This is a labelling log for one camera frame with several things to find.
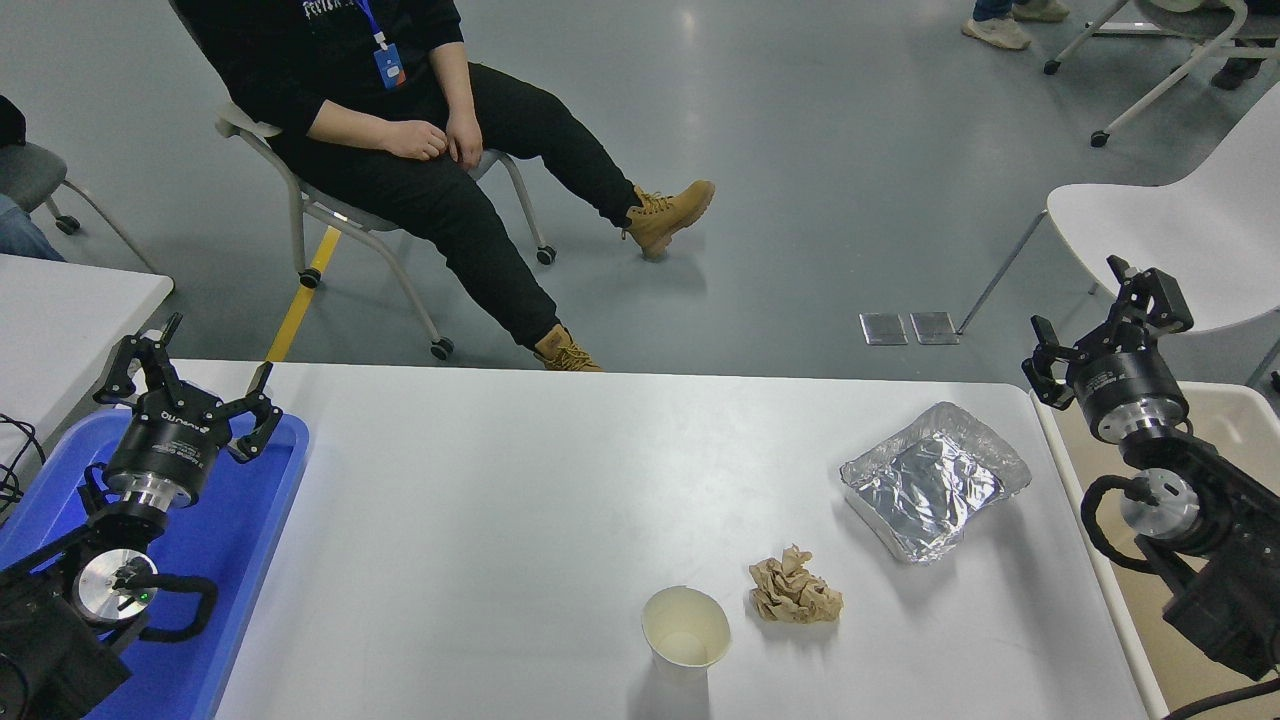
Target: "blue lanyard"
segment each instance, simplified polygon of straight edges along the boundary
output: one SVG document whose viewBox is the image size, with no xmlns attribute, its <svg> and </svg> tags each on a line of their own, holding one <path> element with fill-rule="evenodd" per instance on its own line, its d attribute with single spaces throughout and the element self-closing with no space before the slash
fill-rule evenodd
<svg viewBox="0 0 1280 720">
<path fill-rule="evenodd" d="M 355 0 L 356 5 L 365 12 L 365 17 L 369 18 L 369 27 L 374 29 L 374 40 L 387 50 L 387 36 L 383 35 L 383 28 L 378 27 L 378 20 L 374 19 L 374 12 L 369 8 L 369 0 Z"/>
</svg>

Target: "hand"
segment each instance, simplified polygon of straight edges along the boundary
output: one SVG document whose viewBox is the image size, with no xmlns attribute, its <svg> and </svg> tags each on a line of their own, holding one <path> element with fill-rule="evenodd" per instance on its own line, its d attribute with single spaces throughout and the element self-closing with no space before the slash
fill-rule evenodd
<svg viewBox="0 0 1280 720">
<path fill-rule="evenodd" d="M 381 149 L 407 160 L 434 160 L 449 147 L 444 131 L 426 120 L 387 123 Z"/>
<path fill-rule="evenodd" d="M 480 164 L 480 155 L 484 154 L 484 136 L 480 133 L 480 123 L 476 122 L 475 113 L 449 113 L 444 135 L 449 141 L 449 158 L 453 158 L 453 161 L 463 170 L 470 170 Z"/>
</svg>

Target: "id badge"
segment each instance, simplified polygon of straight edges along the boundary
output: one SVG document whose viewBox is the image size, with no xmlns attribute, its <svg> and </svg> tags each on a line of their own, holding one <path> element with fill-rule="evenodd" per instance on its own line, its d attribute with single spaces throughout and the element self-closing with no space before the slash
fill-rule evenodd
<svg viewBox="0 0 1280 720">
<path fill-rule="evenodd" d="M 404 82 L 404 68 L 399 64 L 399 51 L 394 42 L 387 44 L 387 50 L 374 50 L 374 63 L 378 64 L 378 74 L 387 90 Z"/>
</svg>

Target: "jeans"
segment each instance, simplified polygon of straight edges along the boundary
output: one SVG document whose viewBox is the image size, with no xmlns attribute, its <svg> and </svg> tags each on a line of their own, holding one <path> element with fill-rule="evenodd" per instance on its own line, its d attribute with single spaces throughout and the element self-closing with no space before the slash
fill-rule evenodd
<svg viewBox="0 0 1280 720">
<path fill-rule="evenodd" d="M 45 233 L 31 222 L 31 215 L 6 195 L 0 195 L 0 252 L 63 261 Z"/>
<path fill-rule="evenodd" d="M 1029 0 L 1020 0 L 1019 5 L 1025 5 Z M 1014 9 L 1014 0 L 978 0 L 973 4 L 973 19 L 977 22 L 1002 18 Z"/>
<path fill-rule="evenodd" d="M 639 205 L 634 186 L 559 99 L 477 64 L 471 65 L 471 92 L 485 147 L 541 158 L 552 176 L 603 218 L 617 227 L 627 223 L 627 209 Z M 419 95 L 389 96 L 393 102 L 375 114 L 443 129 L 443 92 L 433 86 Z M 467 295 L 516 343 L 532 348 L 559 323 L 556 302 L 534 279 L 493 204 L 448 155 L 424 163 L 298 136 L 271 141 L 306 182 L 434 243 Z"/>
</svg>

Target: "silver metal joint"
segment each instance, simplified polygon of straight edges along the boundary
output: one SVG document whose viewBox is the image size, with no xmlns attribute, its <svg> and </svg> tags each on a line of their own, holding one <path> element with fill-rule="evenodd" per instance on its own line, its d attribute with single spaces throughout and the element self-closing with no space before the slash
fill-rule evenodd
<svg viewBox="0 0 1280 720">
<path fill-rule="evenodd" d="M 155 598 L 155 588 L 115 588 L 138 573 L 155 574 L 156 564 L 136 550 L 109 550 L 90 560 L 76 577 L 76 610 L 91 623 L 115 623 L 141 614 Z"/>
<path fill-rule="evenodd" d="M 1172 470 L 1152 468 L 1134 477 L 1144 483 L 1156 505 L 1129 500 L 1120 501 L 1120 516 L 1135 533 L 1153 539 L 1174 539 L 1196 525 L 1199 518 L 1199 496 L 1187 480 Z"/>
<path fill-rule="evenodd" d="M 120 493 L 122 502 L 147 505 L 161 512 L 168 512 L 170 505 L 191 505 L 191 495 L 182 486 L 155 473 L 120 473 L 108 478 L 106 484 Z"/>
<path fill-rule="evenodd" d="M 1181 424 L 1187 419 L 1183 406 L 1167 397 L 1143 397 L 1134 402 L 1125 402 L 1115 410 L 1107 413 L 1098 420 L 1098 437 L 1111 445 L 1130 434 L 1147 429 Z"/>
</svg>

